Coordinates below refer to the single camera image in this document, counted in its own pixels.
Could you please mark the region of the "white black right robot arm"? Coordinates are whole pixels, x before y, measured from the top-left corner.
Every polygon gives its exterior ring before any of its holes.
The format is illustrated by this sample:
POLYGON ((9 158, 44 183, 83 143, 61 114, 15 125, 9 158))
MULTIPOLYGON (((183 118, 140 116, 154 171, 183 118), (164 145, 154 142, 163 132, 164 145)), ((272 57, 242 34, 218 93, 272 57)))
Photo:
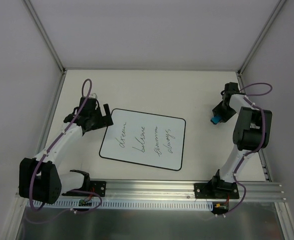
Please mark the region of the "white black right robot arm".
POLYGON ((221 95, 222 101, 212 110, 210 121, 217 125, 237 115, 232 134, 233 149, 223 167, 217 170, 202 190, 209 198, 238 199, 237 175, 253 154, 267 147, 272 111, 250 101, 235 82, 225 84, 221 95))

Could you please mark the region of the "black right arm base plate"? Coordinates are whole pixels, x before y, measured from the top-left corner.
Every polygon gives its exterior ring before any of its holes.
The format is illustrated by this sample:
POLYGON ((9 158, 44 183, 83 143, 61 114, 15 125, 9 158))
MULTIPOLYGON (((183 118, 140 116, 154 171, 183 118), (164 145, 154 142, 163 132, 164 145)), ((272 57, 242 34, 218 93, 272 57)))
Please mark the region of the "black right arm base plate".
POLYGON ((198 182, 193 186, 196 199, 239 199, 238 187, 235 182, 216 185, 210 182, 198 182))

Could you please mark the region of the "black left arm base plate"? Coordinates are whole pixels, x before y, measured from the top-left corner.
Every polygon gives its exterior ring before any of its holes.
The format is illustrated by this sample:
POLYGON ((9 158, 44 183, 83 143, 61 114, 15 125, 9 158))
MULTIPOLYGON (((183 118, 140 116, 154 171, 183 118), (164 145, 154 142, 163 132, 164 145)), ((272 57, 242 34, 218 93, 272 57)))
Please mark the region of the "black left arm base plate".
MULTIPOLYGON (((100 197, 104 197, 106 192, 106 185, 106 181, 90 180, 89 182, 85 183, 81 188, 77 188, 76 190, 82 192, 94 192, 100 197)), ((63 193, 62 195, 68 197, 88 197, 90 194, 68 191, 66 193, 63 193)))

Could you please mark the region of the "aluminium left corner post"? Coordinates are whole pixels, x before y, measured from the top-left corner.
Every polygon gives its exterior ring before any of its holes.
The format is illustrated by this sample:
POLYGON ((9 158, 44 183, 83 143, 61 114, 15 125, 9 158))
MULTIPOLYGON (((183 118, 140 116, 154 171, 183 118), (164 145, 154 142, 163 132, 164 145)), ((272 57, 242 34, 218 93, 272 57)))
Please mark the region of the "aluminium left corner post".
POLYGON ((52 58, 54 59, 54 62, 57 65, 60 73, 64 74, 66 69, 65 69, 60 57, 58 56, 58 53, 57 53, 54 45, 52 44, 52 41, 51 41, 51 39, 50 39, 40 17, 35 9, 32 1, 31 0, 23 0, 23 3, 26 6, 28 12, 30 13, 31 18, 32 18, 33 22, 35 23, 43 41, 45 42, 46 47, 48 48, 52 58))

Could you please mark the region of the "white whiteboard black frame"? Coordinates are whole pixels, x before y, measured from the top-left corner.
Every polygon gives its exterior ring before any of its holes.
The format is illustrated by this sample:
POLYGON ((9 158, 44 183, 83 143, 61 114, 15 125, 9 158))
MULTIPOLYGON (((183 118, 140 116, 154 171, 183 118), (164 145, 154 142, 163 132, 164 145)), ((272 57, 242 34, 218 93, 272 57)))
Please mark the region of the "white whiteboard black frame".
POLYGON ((179 117, 115 108, 99 156, 142 166, 182 168, 186 121, 179 117))

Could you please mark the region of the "aluminium right corner post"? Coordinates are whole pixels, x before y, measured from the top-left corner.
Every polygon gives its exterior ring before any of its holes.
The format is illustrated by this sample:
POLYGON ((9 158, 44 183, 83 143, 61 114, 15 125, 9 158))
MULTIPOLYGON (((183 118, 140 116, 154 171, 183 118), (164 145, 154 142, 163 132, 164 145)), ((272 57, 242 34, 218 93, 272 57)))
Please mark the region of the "aluminium right corner post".
POLYGON ((258 51, 260 45, 262 44, 264 38, 266 37, 267 33, 271 29, 274 21, 280 14, 281 10, 283 9, 284 5, 286 4, 287 0, 278 0, 275 7, 273 8, 271 14, 267 18, 266 22, 264 23, 261 31, 259 32, 257 38, 255 39, 252 47, 250 48, 248 54, 246 55, 244 61, 242 62, 241 66, 237 70, 237 74, 242 76, 245 72, 246 68, 248 67, 251 59, 254 57, 255 53, 258 51))

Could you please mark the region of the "aluminium front mounting rail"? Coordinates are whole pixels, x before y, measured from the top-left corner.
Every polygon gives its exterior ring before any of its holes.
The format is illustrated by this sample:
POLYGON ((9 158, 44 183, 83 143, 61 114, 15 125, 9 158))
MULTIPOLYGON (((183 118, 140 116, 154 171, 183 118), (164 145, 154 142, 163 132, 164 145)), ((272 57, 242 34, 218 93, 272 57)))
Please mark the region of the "aluminium front mounting rail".
MULTIPOLYGON (((104 199, 186 201, 195 200, 196 181, 173 180, 119 180, 106 179, 104 199)), ((285 202, 287 196, 282 184, 269 181, 245 181, 238 186, 239 196, 246 193, 248 202, 285 202)))

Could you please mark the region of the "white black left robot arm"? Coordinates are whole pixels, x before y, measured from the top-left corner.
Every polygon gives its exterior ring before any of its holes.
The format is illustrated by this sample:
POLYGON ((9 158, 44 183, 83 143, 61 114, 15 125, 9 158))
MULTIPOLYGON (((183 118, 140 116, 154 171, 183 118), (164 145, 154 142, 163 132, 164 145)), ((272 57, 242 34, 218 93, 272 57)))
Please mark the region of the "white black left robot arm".
POLYGON ((85 133, 113 125, 108 104, 103 105, 102 113, 99 101, 94 97, 81 97, 78 107, 63 120, 60 133, 33 158, 24 158, 19 166, 19 196, 29 200, 54 204, 60 195, 77 193, 84 196, 89 193, 91 181, 89 173, 72 169, 59 174, 61 165, 69 147, 85 133))

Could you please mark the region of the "aluminium corner post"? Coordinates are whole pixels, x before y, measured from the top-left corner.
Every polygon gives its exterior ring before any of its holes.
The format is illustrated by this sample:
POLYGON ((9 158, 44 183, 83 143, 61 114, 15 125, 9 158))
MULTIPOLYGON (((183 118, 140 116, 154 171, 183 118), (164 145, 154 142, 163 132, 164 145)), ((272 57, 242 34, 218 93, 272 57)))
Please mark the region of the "aluminium corner post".
POLYGON ((65 69, 60 57, 58 56, 58 53, 57 53, 54 45, 52 44, 52 41, 51 41, 51 39, 50 39, 40 17, 35 9, 32 1, 31 0, 23 0, 23 3, 26 6, 28 12, 30 13, 31 18, 32 18, 33 22, 35 23, 43 41, 45 42, 46 47, 48 48, 52 58, 54 59, 54 62, 57 65, 60 73, 64 74, 66 69, 65 69))
POLYGON ((246 55, 244 61, 242 62, 241 66, 237 70, 237 74, 242 76, 245 72, 246 68, 248 67, 251 59, 254 57, 255 53, 258 51, 260 45, 262 44, 264 38, 266 37, 267 33, 271 29, 274 21, 280 14, 281 10, 283 9, 284 5, 286 4, 287 0, 278 0, 275 7, 273 8, 271 14, 267 18, 266 22, 264 23, 261 31, 259 32, 257 38, 255 39, 252 47, 250 48, 248 54, 246 55))

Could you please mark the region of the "blue whiteboard eraser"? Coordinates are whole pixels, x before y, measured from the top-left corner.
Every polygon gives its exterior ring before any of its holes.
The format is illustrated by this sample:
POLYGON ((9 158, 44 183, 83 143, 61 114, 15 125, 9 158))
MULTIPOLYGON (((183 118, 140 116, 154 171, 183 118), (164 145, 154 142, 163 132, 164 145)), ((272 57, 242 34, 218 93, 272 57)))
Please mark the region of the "blue whiteboard eraser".
POLYGON ((218 124, 221 122, 221 116, 219 115, 216 115, 216 116, 213 116, 210 120, 214 125, 218 124))

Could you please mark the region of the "aluminium left floor rail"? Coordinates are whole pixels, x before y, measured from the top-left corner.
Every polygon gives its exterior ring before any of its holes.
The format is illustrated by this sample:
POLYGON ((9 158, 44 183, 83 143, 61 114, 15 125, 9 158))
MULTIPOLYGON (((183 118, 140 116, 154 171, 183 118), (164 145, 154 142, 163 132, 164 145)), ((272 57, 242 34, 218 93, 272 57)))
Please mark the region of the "aluminium left floor rail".
POLYGON ((58 81, 58 85, 56 87, 56 90, 54 92, 54 96, 53 96, 53 100, 51 102, 50 108, 49 108, 49 112, 47 114, 47 117, 45 119, 45 123, 44 123, 44 127, 40 136, 40 140, 38 143, 38 146, 36 148, 35 154, 38 154, 41 150, 43 150, 46 146, 46 143, 48 142, 48 137, 49 137, 49 133, 50 133, 50 129, 52 126, 52 122, 53 122, 53 118, 56 112, 56 108, 58 105, 58 101, 61 95, 61 91, 63 88, 63 84, 66 78, 66 74, 67 74, 67 70, 65 70, 59 81, 58 81))

